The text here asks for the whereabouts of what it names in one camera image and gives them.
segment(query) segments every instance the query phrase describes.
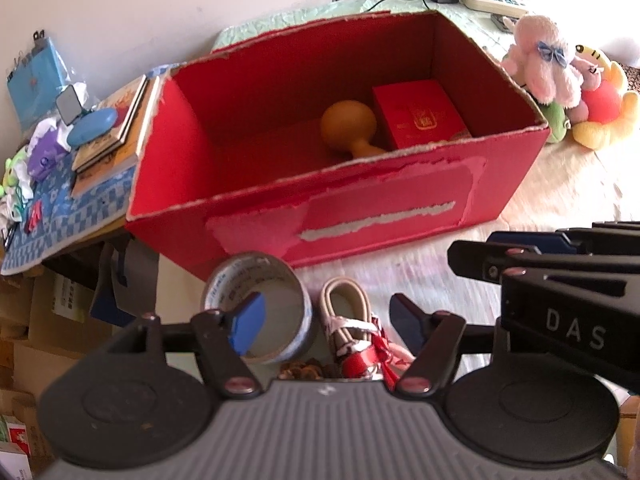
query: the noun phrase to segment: pink plush toy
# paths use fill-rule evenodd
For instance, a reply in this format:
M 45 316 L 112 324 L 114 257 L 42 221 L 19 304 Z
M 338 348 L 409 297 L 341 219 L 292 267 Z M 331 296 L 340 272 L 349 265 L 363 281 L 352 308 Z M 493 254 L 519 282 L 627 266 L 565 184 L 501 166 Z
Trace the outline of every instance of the pink plush toy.
M 563 108 L 576 107 L 582 75 L 571 65 L 575 49 L 558 26 L 546 16 L 526 14 L 514 26 L 513 35 L 515 44 L 501 63 L 506 72 L 520 79 L 540 104 L 555 101 Z
M 574 66 L 577 71 L 582 74 L 582 78 L 584 79 L 584 81 L 582 82 L 580 102 L 578 103 L 577 107 L 571 108 L 566 111 L 566 116 L 568 117 L 569 121 L 571 122 L 571 124 L 575 125 L 583 123 L 584 121 L 587 121 L 589 119 L 590 108 L 587 106 L 584 97 L 585 95 L 589 95 L 588 92 L 593 92 L 600 87 L 600 84 L 602 83 L 602 69 L 597 65 L 594 65 L 593 63 L 590 63 L 589 61 L 578 56 L 574 57 L 571 65 Z

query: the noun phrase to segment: small mirror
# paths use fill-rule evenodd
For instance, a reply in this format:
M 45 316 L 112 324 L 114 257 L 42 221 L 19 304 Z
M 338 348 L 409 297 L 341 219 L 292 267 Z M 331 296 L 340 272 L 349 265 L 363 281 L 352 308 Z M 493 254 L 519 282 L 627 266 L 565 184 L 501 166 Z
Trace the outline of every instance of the small mirror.
M 69 126 L 84 113 L 82 105 L 80 104 L 80 99 L 78 99 L 78 94 L 76 94 L 76 89 L 73 85 L 67 86 L 62 92 L 60 92 L 58 97 L 56 97 L 56 106 L 58 107 L 60 117 L 66 126 Z

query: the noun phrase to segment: torn paper label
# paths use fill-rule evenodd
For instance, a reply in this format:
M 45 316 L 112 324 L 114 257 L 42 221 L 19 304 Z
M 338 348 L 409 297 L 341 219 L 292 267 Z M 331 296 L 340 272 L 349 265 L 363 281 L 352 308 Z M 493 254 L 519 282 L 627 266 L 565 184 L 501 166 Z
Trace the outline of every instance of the torn paper label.
M 368 218 L 363 218 L 362 220 L 344 222 L 331 227 L 324 227 L 322 229 L 309 229 L 300 233 L 300 239 L 305 242 L 315 242 L 324 238 L 337 238 L 343 235 L 355 233 L 365 227 L 371 227 L 372 225 L 391 224 L 392 222 L 398 222 L 415 216 L 436 216 L 441 213 L 451 211 L 455 205 L 456 202 L 452 201 L 444 204 L 409 209 L 408 211 L 370 216 Z

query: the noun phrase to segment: stack of books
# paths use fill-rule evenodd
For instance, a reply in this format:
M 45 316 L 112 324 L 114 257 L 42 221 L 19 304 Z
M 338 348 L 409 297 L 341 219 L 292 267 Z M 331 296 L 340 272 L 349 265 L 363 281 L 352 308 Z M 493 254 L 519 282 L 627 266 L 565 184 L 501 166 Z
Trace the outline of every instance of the stack of books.
M 72 169 L 77 173 L 71 191 L 78 198 L 99 184 L 132 168 L 138 163 L 164 76 L 142 76 L 105 99 L 100 107 L 118 111 L 114 127 L 92 142 L 80 147 Z

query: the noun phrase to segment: purple toy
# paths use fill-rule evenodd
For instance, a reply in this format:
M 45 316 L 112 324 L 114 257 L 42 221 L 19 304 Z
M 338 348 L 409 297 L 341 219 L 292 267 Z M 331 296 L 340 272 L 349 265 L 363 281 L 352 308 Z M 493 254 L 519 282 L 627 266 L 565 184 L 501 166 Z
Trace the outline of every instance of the purple toy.
M 66 154 L 66 149 L 58 143 L 58 129 L 50 128 L 33 147 L 27 162 L 29 176 L 42 182 Z

